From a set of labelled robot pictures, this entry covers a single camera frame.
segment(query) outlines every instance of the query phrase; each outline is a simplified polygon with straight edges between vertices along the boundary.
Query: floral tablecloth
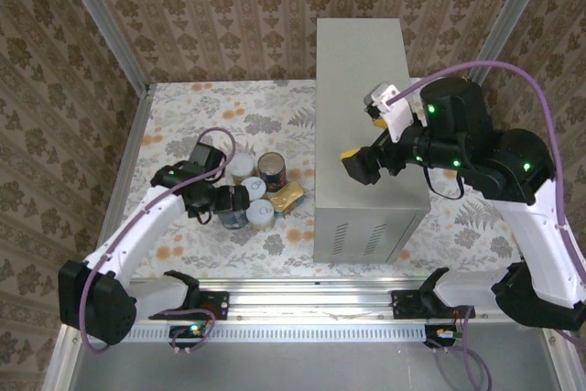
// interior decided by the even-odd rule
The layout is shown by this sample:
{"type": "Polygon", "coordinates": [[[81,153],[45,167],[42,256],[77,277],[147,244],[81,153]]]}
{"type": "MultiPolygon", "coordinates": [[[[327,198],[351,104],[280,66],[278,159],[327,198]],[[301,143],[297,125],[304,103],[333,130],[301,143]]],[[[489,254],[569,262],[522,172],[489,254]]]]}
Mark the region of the floral tablecloth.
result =
{"type": "MultiPolygon", "coordinates": [[[[440,266],[489,270],[518,261],[515,239],[498,212],[467,189],[460,201],[430,194],[431,212],[393,265],[314,264],[315,91],[316,82],[309,80],[157,85],[125,215],[140,202],[154,173],[188,157],[198,133],[215,125],[234,134],[239,152],[255,158],[281,153],[288,179],[298,181],[307,197],[266,233],[250,227],[228,231],[217,218],[201,226],[186,215],[149,252],[138,277],[158,277],[170,269],[195,277],[425,276],[440,266]]],[[[420,111],[420,103],[414,105],[420,111]]],[[[229,149],[223,134],[210,134],[204,142],[229,149]]],[[[451,171],[431,170],[440,192],[456,194],[454,178],[451,171]]]]}

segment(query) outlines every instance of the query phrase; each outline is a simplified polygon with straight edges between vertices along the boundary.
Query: gray floor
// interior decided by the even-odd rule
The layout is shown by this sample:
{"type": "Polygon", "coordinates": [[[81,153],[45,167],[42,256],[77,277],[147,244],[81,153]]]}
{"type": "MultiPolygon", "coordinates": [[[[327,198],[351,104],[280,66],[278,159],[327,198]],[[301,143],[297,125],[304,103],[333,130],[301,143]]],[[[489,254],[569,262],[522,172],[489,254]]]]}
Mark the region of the gray floor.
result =
{"type": "MultiPolygon", "coordinates": [[[[493,390],[559,390],[543,333],[472,326],[471,348],[488,363],[493,390]]],[[[480,367],[473,365],[479,374],[480,367]]],[[[81,353],[71,390],[470,390],[456,353],[421,343],[210,343],[190,355],[165,344],[122,343],[81,353]]]]}

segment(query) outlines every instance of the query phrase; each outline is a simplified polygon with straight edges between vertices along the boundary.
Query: white can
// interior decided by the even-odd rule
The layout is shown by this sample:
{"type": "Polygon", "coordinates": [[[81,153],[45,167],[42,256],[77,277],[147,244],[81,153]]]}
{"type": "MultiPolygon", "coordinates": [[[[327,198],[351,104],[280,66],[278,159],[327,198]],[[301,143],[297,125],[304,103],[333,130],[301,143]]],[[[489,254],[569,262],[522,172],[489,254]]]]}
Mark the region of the white can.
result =
{"type": "Polygon", "coordinates": [[[259,199],[250,203],[246,217],[253,229],[268,231],[275,226],[275,209],[270,201],[259,199]]]}
{"type": "Polygon", "coordinates": [[[255,160],[247,153],[236,153],[226,169],[232,175],[234,185],[240,185],[244,179],[254,176],[255,160]]]}
{"type": "Polygon", "coordinates": [[[265,198],[266,184],[262,179],[257,177],[246,178],[242,181],[241,185],[244,185],[248,190],[248,198],[250,201],[265,198]]]}

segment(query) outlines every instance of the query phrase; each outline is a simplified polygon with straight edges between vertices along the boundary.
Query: gray metal box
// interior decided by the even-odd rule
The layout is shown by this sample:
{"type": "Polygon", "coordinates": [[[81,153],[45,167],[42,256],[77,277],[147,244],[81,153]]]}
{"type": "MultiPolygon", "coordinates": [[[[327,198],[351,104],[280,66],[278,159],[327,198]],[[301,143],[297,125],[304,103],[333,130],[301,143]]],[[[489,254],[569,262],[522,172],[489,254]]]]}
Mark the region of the gray metal box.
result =
{"type": "Polygon", "coordinates": [[[381,134],[363,98],[388,81],[409,86],[398,19],[318,19],[316,102],[316,263],[393,263],[429,212],[423,172],[381,170],[376,185],[347,174],[344,151],[370,146],[381,134]]]}

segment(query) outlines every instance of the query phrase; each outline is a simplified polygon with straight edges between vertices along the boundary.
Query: brown damask wallpaper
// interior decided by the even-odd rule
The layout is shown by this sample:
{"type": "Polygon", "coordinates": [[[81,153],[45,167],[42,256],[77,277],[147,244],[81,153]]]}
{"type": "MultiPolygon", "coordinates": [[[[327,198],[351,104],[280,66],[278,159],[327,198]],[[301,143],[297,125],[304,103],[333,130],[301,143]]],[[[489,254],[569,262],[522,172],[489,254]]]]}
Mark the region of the brown damask wallpaper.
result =
{"type": "Polygon", "coordinates": [[[505,0],[106,0],[151,82],[315,76],[317,17],[400,17],[412,76],[480,51],[505,0]]]}
{"type": "Polygon", "coordinates": [[[0,389],[42,384],[57,272],[95,246],[136,104],[81,0],[0,0],[0,389]]]}
{"type": "MultiPolygon", "coordinates": [[[[586,251],[586,0],[531,0],[499,57],[536,76],[549,98],[565,168],[565,198],[586,251]]],[[[492,71],[486,85],[495,121],[547,137],[526,83],[492,71]]]]}

